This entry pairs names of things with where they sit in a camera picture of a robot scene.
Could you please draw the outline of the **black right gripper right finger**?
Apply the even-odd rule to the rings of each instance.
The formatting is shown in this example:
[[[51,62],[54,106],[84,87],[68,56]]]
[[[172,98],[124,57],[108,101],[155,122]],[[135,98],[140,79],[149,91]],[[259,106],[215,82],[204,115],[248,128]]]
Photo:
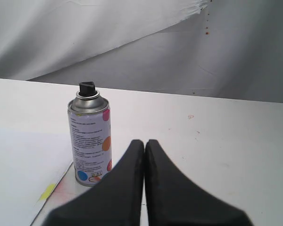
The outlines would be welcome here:
[[[145,147],[145,193],[151,226],[251,226],[247,214],[203,190],[170,160],[157,140]]]

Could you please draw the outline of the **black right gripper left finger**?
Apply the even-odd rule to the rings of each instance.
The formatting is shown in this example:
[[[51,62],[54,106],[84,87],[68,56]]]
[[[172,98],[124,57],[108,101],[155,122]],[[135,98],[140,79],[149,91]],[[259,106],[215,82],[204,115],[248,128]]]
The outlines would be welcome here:
[[[94,187],[52,210],[44,226],[138,226],[144,144],[132,140],[116,166]]]

